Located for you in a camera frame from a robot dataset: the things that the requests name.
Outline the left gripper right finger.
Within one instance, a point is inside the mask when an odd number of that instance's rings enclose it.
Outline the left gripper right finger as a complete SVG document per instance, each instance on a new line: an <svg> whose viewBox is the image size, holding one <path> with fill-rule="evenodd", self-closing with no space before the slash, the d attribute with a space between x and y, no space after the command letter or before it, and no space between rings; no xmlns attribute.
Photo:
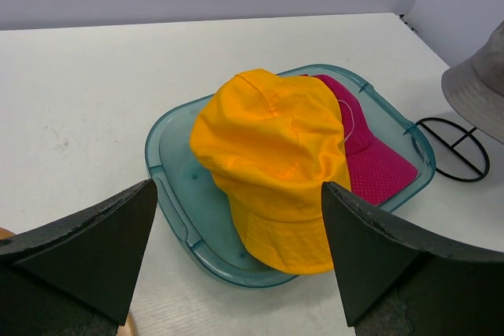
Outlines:
<svg viewBox="0 0 504 336"><path fill-rule="evenodd" d="M346 323L358 335L500 335L503 255L321 188Z"/></svg>

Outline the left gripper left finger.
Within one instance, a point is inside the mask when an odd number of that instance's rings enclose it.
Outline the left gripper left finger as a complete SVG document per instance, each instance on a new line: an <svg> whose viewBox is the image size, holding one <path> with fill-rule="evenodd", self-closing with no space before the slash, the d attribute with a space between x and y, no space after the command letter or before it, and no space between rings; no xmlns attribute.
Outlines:
<svg viewBox="0 0 504 336"><path fill-rule="evenodd" d="M126 323L158 192L147 179L1 240L3 335L117 335Z"/></svg>

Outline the magenta baseball cap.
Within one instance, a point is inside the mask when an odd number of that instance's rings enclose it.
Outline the magenta baseball cap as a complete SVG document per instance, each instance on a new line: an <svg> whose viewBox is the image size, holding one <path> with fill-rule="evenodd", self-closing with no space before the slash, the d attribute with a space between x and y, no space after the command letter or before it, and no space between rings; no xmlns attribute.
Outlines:
<svg viewBox="0 0 504 336"><path fill-rule="evenodd" d="M417 169L372 133L359 100L338 80L315 77L339 103L351 191L372 205L383 204L416 179Z"/></svg>

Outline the yellow bucket hat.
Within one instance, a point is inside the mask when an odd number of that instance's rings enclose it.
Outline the yellow bucket hat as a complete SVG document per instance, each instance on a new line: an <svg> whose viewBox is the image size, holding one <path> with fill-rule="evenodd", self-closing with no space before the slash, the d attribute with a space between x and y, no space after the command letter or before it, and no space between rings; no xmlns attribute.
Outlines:
<svg viewBox="0 0 504 336"><path fill-rule="evenodd" d="M339 104L321 80L234 75L197 115L190 147L250 255L292 275L332 270L321 187L349 188L350 174Z"/></svg>

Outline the grey bucket hat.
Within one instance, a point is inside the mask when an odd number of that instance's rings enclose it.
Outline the grey bucket hat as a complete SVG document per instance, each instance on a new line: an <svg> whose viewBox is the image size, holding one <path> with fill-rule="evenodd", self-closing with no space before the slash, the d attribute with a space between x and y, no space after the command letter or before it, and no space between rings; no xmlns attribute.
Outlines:
<svg viewBox="0 0 504 336"><path fill-rule="evenodd" d="M503 25L472 56L447 69L444 98L461 117L503 142Z"/></svg>

